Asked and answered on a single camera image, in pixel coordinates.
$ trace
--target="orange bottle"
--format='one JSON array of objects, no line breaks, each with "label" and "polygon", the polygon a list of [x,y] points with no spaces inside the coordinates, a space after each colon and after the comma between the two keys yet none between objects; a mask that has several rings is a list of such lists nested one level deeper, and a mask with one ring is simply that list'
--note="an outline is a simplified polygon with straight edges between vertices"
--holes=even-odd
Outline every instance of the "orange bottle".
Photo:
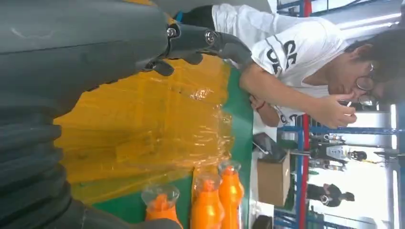
[{"label": "orange bottle", "polygon": [[171,219],[183,226],[177,219],[176,202],[180,191],[172,185],[150,186],[142,191],[141,197],[146,204],[146,219]]},{"label": "orange bottle", "polygon": [[219,198],[225,210],[221,229],[239,229],[241,225],[239,210],[245,191],[239,181],[240,167],[240,163],[235,161],[223,161],[219,165],[222,178]]},{"label": "orange bottle", "polygon": [[200,174],[196,178],[196,200],[192,205],[191,229],[221,228],[224,208],[218,195],[220,181],[216,174]]}]

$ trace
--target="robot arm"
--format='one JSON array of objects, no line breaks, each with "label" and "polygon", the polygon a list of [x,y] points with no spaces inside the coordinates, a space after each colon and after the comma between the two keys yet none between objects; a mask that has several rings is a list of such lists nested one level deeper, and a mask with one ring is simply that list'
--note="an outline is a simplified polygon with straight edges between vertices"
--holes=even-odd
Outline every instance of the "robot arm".
[{"label": "robot arm", "polygon": [[[120,0],[0,1],[0,225],[4,229],[127,229],[72,200],[53,119],[80,95],[140,71],[170,75],[164,59],[201,54],[250,60],[235,37],[167,24],[156,7]],[[180,228],[159,221],[138,228]]]}]

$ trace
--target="cardboard box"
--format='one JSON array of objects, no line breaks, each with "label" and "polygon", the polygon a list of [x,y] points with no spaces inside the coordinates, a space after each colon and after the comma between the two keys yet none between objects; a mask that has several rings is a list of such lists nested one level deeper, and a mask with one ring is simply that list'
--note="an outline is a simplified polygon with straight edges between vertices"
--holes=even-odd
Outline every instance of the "cardboard box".
[{"label": "cardboard box", "polygon": [[257,160],[257,187],[259,201],[283,207],[290,188],[290,155],[279,163],[266,156]]}]

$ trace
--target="glasses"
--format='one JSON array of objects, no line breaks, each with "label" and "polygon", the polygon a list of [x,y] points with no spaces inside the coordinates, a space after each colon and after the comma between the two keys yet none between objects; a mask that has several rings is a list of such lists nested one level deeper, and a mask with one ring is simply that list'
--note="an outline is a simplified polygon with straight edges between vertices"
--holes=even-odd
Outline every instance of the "glasses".
[{"label": "glasses", "polygon": [[377,105],[377,100],[374,96],[371,95],[371,91],[374,89],[375,81],[374,77],[374,65],[371,64],[370,73],[366,76],[362,76],[356,79],[356,86],[367,93],[361,95],[358,99],[358,103],[364,106],[374,106]]}]

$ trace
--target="plastic wrap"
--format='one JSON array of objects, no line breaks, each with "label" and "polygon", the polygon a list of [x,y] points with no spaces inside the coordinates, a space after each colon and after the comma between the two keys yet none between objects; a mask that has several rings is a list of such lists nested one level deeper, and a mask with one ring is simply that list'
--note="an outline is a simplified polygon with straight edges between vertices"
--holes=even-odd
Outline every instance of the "plastic wrap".
[{"label": "plastic wrap", "polygon": [[221,110],[229,66],[211,56],[199,65],[169,62],[173,75],[140,73],[101,85],[55,120],[76,198],[99,202],[229,158],[231,117]]}]

